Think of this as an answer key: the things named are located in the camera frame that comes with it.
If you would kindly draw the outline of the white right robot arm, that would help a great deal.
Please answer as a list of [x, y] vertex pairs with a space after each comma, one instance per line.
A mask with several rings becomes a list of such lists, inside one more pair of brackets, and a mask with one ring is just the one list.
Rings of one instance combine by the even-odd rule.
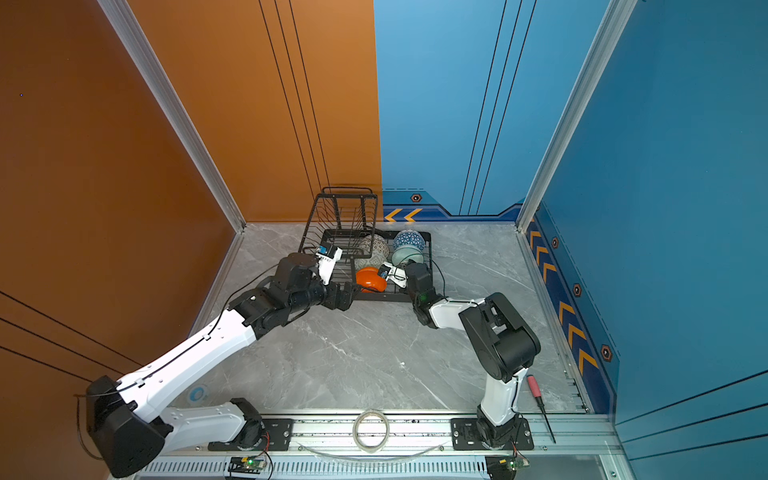
[[479, 300], [453, 300], [437, 292], [426, 265], [410, 262], [405, 275], [419, 322], [464, 332], [486, 372], [475, 422], [480, 441], [494, 450], [533, 449], [529, 423], [518, 409], [528, 369], [541, 352], [533, 329], [500, 292]]

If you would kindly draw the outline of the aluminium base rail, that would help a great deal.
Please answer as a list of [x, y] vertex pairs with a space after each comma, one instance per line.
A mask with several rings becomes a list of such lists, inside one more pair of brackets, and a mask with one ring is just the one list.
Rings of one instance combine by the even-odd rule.
[[265, 418], [270, 446], [163, 454], [136, 479], [631, 479], [601, 415], [526, 413], [507, 445], [491, 448], [457, 412], [357, 411]]

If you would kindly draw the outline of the aluminium corner post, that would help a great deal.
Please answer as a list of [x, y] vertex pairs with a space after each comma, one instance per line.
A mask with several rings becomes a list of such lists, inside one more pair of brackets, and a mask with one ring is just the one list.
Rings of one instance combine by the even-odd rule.
[[131, 6], [125, 0], [99, 0], [98, 5], [229, 224], [242, 232], [246, 220]]
[[637, 0], [609, 2], [523, 202], [518, 233], [533, 220], [636, 5]]

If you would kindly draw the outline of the orange bowl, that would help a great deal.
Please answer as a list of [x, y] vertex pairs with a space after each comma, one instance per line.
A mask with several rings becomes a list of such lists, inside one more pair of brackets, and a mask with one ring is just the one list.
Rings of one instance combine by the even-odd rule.
[[387, 280], [379, 274], [378, 267], [364, 267], [356, 272], [356, 283], [369, 292], [382, 293], [387, 289]]

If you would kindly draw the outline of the aluminium corner post right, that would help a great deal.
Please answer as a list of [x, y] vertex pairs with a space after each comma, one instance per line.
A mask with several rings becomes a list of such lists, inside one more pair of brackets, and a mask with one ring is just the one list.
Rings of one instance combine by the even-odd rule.
[[533, 220], [636, 5], [637, 0], [609, 2], [523, 202], [518, 233]]

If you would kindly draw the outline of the aluminium corner post left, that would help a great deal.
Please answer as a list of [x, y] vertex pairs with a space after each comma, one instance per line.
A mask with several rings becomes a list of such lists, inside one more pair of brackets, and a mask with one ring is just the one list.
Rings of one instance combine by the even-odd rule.
[[246, 220], [131, 6], [125, 0], [99, 0], [98, 5], [229, 224], [242, 232]]

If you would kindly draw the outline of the brown patterned bowl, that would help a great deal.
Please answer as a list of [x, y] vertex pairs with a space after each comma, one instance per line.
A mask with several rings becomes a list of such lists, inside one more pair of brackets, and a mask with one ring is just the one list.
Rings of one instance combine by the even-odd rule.
[[379, 234], [369, 234], [361, 238], [359, 243], [363, 257], [371, 257], [374, 253], [379, 252], [385, 254], [387, 257], [390, 255], [390, 246], [387, 240]]

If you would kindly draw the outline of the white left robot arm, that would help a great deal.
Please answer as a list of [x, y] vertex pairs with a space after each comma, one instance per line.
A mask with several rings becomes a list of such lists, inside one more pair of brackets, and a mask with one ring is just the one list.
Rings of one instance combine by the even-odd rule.
[[207, 372], [271, 330], [321, 305], [346, 311], [358, 291], [331, 276], [343, 252], [323, 244], [314, 254], [291, 253], [274, 275], [259, 276], [198, 333], [117, 381], [102, 376], [85, 393], [86, 430], [115, 478], [133, 475], [162, 453], [217, 444], [260, 448], [265, 426], [243, 398], [212, 407], [179, 409], [172, 401]]

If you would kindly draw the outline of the green spiral bowl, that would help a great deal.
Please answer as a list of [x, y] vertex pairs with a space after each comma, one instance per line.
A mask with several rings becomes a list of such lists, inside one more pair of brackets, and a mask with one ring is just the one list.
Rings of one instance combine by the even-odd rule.
[[424, 255], [421, 249], [413, 245], [402, 245], [392, 254], [392, 264], [403, 267], [409, 262], [423, 263]]

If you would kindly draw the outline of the pink handled screwdriver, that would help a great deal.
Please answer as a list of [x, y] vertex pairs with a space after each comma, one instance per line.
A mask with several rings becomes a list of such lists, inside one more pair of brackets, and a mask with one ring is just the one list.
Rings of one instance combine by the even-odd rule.
[[544, 402], [543, 395], [542, 395], [540, 386], [538, 384], [538, 381], [536, 380], [536, 378], [533, 375], [528, 375], [526, 377], [526, 382], [527, 382], [527, 385], [528, 385], [529, 390], [531, 392], [531, 395], [533, 396], [534, 401], [535, 401], [537, 407], [539, 408], [539, 411], [540, 411], [540, 413], [542, 415], [542, 418], [544, 419], [545, 425], [547, 427], [547, 431], [548, 431], [548, 433], [549, 433], [549, 435], [551, 437], [552, 442], [553, 443], [557, 443], [554, 431], [552, 429], [551, 423], [550, 423], [549, 418], [547, 416], [545, 402]]

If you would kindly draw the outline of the left green circuit board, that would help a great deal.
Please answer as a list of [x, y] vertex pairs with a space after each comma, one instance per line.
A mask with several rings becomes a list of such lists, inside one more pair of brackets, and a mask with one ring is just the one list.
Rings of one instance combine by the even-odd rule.
[[267, 478], [270, 463], [264, 456], [233, 456], [229, 459], [226, 476], [235, 479]]

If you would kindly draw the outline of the right green circuit board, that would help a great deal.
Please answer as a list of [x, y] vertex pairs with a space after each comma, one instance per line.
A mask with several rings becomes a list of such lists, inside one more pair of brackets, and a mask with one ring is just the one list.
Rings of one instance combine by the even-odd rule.
[[514, 480], [520, 470], [530, 466], [525, 456], [486, 456], [485, 462], [490, 480]]

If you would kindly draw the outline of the green circuit board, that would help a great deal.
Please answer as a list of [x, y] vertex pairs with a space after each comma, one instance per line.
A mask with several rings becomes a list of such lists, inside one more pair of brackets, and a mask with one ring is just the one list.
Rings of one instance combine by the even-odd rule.
[[514, 480], [520, 470], [530, 466], [525, 456], [486, 456], [485, 462], [490, 480]]
[[233, 456], [229, 459], [226, 476], [235, 479], [267, 478], [270, 463], [264, 456]]

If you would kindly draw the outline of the blue triangle patterned bowl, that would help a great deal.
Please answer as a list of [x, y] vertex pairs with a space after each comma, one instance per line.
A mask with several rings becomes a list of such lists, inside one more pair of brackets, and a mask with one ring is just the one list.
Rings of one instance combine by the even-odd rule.
[[399, 231], [393, 240], [393, 247], [399, 249], [404, 246], [410, 246], [418, 250], [423, 250], [426, 246], [425, 238], [416, 230]]

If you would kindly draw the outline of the green geometric patterned bowl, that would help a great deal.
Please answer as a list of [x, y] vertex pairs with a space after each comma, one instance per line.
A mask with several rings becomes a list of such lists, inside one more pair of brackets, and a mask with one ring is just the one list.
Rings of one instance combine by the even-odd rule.
[[355, 269], [361, 270], [363, 268], [373, 267], [378, 269], [385, 262], [388, 261], [388, 257], [385, 254], [379, 252], [374, 253], [370, 258], [360, 258], [355, 260]]

